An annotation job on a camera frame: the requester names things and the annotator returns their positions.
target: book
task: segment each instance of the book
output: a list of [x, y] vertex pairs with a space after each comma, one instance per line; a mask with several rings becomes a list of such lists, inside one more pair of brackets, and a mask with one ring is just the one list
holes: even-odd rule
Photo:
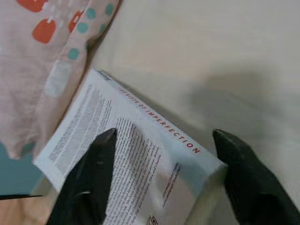
[[118, 135], [104, 225], [203, 224], [226, 165], [103, 70], [90, 69], [34, 164], [60, 191], [94, 138], [110, 128]]

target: pink fabric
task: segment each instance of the pink fabric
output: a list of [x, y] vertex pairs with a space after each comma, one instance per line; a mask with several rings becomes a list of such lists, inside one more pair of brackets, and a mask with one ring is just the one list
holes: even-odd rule
[[87, 42], [119, 0], [8, 0], [0, 7], [0, 149], [38, 154], [83, 75]]

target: teal dot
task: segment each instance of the teal dot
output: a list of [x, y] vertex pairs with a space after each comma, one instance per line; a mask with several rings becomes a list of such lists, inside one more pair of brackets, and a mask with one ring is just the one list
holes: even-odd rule
[[69, 53], [67, 54], [69, 59], [76, 60], [79, 56], [79, 50], [77, 48], [72, 48]]
[[28, 153], [30, 153], [34, 149], [35, 146], [36, 146], [36, 144], [34, 142], [24, 145], [23, 149], [22, 149], [22, 156], [25, 156]]
[[113, 14], [113, 4], [112, 3], [110, 3], [106, 6], [105, 13], [106, 13], [106, 15]]
[[96, 12], [93, 8], [88, 8], [88, 10], [86, 11], [86, 16], [90, 19], [93, 20], [96, 18]]
[[88, 25], [85, 22], [80, 22], [77, 25], [77, 30], [79, 31], [79, 33], [84, 34], [85, 32], [87, 32], [89, 29]]
[[99, 34], [102, 34], [105, 31], [105, 29], [106, 29], [106, 25], [102, 24], [99, 30]]

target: orange dot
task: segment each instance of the orange dot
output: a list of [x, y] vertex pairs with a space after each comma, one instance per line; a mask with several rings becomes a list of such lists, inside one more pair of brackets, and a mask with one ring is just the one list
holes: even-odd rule
[[69, 31], [70, 33], [73, 31], [73, 29], [75, 28], [76, 24], [78, 23], [80, 17], [82, 16], [83, 12], [78, 11], [77, 13], [75, 13], [75, 15], [73, 16], [70, 24], [69, 24]]
[[48, 0], [17, 0], [21, 6], [35, 13], [42, 11], [43, 5], [47, 1]]
[[38, 42], [47, 44], [55, 32], [55, 28], [54, 20], [48, 21], [48, 19], [43, 19], [33, 30], [32, 36]]

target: white table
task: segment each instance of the white table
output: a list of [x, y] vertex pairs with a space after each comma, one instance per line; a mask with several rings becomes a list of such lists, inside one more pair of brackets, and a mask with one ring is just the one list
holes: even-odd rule
[[[300, 208], [300, 2], [126, 0], [93, 65], [214, 151], [238, 135]], [[210, 224], [235, 224], [222, 210]]]

